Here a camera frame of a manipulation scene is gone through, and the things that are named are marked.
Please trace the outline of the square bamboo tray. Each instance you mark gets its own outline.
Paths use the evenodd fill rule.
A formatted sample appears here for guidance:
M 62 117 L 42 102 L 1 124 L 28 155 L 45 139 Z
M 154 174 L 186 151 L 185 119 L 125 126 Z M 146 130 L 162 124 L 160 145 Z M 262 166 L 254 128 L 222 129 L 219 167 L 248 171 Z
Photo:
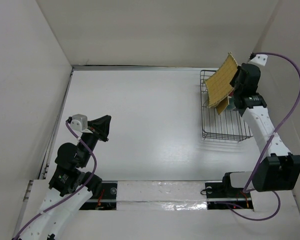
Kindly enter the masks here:
M 208 107 L 214 108 L 223 101 L 232 91 L 231 81 L 238 70 L 238 63 L 231 52 L 218 70 L 205 80 L 208 93 Z

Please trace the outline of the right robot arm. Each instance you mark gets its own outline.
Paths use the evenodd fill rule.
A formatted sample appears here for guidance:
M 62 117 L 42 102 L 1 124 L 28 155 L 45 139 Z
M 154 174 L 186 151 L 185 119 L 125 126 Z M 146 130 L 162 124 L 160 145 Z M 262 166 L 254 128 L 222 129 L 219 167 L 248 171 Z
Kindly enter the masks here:
M 230 172 L 230 179 L 221 184 L 221 191 L 232 197 L 239 191 L 290 191 L 300 175 L 300 155 L 293 154 L 271 121 L 267 103 L 257 92 L 261 70 L 257 65 L 243 63 L 230 84 L 234 88 L 234 105 L 247 123 L 259 149 L 259 157 L 251 172 Z

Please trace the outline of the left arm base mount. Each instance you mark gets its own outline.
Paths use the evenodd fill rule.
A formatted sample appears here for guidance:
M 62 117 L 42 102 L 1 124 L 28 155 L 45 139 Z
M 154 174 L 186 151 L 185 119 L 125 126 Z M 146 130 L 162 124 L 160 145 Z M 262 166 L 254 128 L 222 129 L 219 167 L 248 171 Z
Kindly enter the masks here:
M 100 193 L 91 197 L 80 208 L 82 211 L 112 211 L 117 209 L 117 181 L 103 181 Z

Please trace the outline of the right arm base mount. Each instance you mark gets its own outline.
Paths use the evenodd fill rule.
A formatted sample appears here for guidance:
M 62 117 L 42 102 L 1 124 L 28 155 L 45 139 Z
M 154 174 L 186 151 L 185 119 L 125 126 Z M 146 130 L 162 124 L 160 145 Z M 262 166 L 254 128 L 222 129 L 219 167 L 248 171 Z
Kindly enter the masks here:
M 224 174 L 221 181 L 208 181 L 200 194 L 206 197 L 208 210 L 232 210 L 254 208 L 250 193 L 243 193 L 242 187 L 233 187 L 231 172 Z

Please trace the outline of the scoop-shaped bamboo tray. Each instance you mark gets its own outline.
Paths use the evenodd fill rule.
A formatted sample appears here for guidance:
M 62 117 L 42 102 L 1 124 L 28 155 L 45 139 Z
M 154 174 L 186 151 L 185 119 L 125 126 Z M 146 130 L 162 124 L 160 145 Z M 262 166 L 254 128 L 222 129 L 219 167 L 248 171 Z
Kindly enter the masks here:
M 229 104 L 230 100 L 227 96 L 215 107 L 217 114 L 220 115 L 228 107 Z

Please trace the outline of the red teal floral plate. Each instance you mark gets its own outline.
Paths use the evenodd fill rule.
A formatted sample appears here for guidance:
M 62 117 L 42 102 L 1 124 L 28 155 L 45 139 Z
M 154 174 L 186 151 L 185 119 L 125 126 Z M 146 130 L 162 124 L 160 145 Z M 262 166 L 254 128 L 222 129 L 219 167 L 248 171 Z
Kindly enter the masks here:
M 228 99 L 228 106 L 226 107 L 226 110 L 234 111 L 236 109 L 235 100 L 234 100 L 234 92 L 231 92 L 227 96 L 227 99 Z

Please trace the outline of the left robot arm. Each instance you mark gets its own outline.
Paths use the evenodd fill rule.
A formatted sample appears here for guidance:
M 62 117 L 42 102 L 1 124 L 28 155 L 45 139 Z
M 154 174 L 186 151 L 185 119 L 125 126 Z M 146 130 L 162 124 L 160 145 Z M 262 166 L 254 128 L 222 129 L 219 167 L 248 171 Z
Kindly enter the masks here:
M 16 233 L 16 240 L 59 240 L 66 226 L 90 198 L 102 193 L 102 179 L 95 172 L 97 158 L 93 153 L 97 143 L 107 142 L 112 117 L 94 120 L 75 114 L 65 126 L 77 144 L 66 142 L 57 150 L 56 168 L 48 190 L 37 211 Z

